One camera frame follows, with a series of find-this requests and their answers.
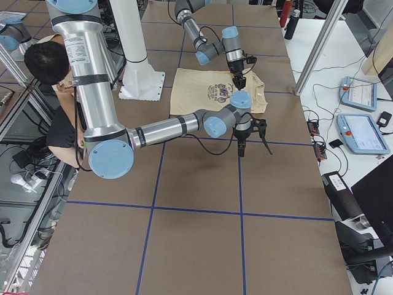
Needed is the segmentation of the cream printed long-sleeve shirt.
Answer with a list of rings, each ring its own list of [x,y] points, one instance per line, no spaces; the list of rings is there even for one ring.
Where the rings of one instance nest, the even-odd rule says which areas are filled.
[[[178,68],[174,77],[170,100],[170,114],[183,115],[199,109],[219,111],[230,103],[237,91],[233,75],[228,71],[199,71]],[[251,112],[264,113],[267,108],[265,84],[254,73],[246,74],[246,87],[251,96]]]

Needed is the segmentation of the black water bottle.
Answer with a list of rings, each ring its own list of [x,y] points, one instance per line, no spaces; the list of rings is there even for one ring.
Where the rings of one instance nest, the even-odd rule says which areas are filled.
[[[300,19],[300,10],[294,9],[292,14],[290,15],[289,22],[285,29],[284,39],[291,40],[293,38],[295,29],[297,27],[298,21]]]

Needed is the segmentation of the red water bottle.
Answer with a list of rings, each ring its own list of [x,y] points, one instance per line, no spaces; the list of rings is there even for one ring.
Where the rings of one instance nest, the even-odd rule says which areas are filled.
[[[279,24],[281,28],[284,28],[289,17],[290,11],[292,9],[293,0],[285,0],[282,6],[282,12],[279,19]]]

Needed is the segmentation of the lower blue teach pendant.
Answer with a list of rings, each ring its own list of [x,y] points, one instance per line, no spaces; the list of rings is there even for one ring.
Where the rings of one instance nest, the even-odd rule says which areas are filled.
[[[345,145],[353,154],[389,154],[387,143],[369,114],[339,114],[337,125]]]

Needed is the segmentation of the blue teach pendant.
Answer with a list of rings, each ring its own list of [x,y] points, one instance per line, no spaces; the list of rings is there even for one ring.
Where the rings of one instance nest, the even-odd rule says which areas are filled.
[[[339,99],[346,106],[369,112],[376,111],[376,83],[346,76],[341,81]]]
[[[387,143],[369,114],[339,114],[337,125],[345,145],[353,154],[389,154]]]

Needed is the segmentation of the black box with label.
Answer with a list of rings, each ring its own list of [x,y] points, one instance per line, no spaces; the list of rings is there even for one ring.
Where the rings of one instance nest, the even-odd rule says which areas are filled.
[[[337,171],[321,176],[325,193],[342,220],[360,216],[363,211]]]

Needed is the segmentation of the upper blue teach pendant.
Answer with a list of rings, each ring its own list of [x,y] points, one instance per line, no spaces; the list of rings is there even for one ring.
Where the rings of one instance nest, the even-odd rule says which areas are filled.
[[[346,106],[369,112],[376,111],[376,83],[346,76],[341,81],[339,99]]]

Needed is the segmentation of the black computer monitor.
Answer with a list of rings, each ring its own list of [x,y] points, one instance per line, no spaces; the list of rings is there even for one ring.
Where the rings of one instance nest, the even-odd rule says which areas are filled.
[[[392,157],[352,188],[357,203],[384,245],[392,245]]]

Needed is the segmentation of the person with black hair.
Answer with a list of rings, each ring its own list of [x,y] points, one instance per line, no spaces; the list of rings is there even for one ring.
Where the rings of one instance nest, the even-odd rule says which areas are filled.
[[[82,157],[77,152],[84,148],[86,123],[78,94],[72,86],[72,70],[63,37],[47,36],[30,46],[24,54],[29,72],[55,91],[60,107],[47,135],[47,146],[52,153],[68,165],[79,168]]]

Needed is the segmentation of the white power strip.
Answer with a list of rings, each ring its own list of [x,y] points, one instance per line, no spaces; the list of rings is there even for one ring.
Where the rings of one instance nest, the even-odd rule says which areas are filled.
[[[23,188],[25,192],[34,192],[36,193],[36,188],[46,180],[48,177],[47,173],[44,173],[43,171],[37,171],[34,173],[30,179],[25,178],[22,176],[22,174],[14,174],[10,177],[10,181],[14,184],[18,184]]]

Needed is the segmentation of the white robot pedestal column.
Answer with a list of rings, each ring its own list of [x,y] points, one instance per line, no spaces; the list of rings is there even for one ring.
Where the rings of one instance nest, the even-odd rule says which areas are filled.
[[[137,2],[112,0],[110,5],[126,59],[119,98],[159,101],[165,73],[149,63]]]

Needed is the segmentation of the aluminium frame post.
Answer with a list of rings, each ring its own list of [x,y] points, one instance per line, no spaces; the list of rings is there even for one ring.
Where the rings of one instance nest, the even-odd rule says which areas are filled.
[[[294,95],[301,95],[347,3],[348,0],[335,0],[333,2],[330,12],[327,14],[327,18],[325,19],[321,31],[294,88]]]

